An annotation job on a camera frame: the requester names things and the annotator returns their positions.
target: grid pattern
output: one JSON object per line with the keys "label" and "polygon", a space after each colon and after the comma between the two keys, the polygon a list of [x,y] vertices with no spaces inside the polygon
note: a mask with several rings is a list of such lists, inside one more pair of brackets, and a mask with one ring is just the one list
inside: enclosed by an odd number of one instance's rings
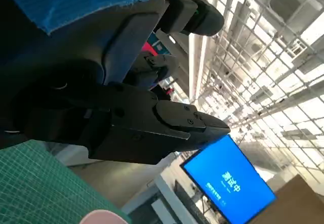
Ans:
{"label": "grid pattern", "polygon": [[0,223],[79,223],[107,209],[128,217],[36,141],[0,151]]}
{"label": "grid pattern", "polygon": [[324,184],[324,0],[214,0],[196,104],[258,166]]}

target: ceiling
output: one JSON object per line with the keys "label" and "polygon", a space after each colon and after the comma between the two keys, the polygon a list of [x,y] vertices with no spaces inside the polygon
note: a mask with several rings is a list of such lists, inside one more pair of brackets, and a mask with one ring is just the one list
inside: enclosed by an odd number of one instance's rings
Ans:
{"label": "ceiling", "polygon": [[255,166],[323,187],[324,0],[208,1],[225,25],[189,39],[184,91]]}

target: ceiling light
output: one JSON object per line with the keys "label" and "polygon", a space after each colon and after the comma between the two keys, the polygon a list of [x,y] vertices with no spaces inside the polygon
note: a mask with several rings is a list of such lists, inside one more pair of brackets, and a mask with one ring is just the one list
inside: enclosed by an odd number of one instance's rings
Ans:
{"label": "ceiling light", "polygon": [[189,100],[193,99],[194,40],[195,40],[195,35],[193,33],[189,34]]}
{"label": "ceiling light", "polygon": [[176,40],[172,36],[169,36],[169,39],[172,41],[172,43],[176,43]]}

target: monitor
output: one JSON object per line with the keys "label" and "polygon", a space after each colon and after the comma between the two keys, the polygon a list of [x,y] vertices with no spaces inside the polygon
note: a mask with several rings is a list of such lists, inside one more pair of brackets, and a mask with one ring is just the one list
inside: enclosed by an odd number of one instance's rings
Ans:
{"label": "monitor", "polygon": [[198,151],[181,167],[232,224],[243,224],[276,199],[227,135]]}

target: white wall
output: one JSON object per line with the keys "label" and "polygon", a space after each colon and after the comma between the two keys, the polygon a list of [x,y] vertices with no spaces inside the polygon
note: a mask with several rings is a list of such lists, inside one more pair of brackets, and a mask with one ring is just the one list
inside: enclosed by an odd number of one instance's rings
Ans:
{"label": "white wall", "polygon": [[197,224],[196,220],[182,204],[173,190],[170,189],[170,186],[161,175],[155,179],[155,184],[182,223]]}
{"label": "white wall", "polygon": [[176,224],[176,221],[173,219],[161,199],[158,199],[157,201],[152,203],[152,207],[163,224]]}
{"label": "white wall", "polygon": [[169,167],[165,168],[165,170],[161,173],[161,176],[170,189],[174,188],[175,180],[177,180],[188,195],[192,197],[194,195],[194,190],[191,187],[192,181],[180,167],[181,163],[183,163],[183,159],[178,157],[171,163]]}
{"label": "white wall", "polygon": [[139,193],[138,195],[134,196],[129,202],[124,205],[121,210],[126,213],[130,214],[134,211],[137,207],[144,204],[147,200],[149,200],[153,195],[158,192],[158,187],[156,185],[152,185],[148,187],[145,191]]}

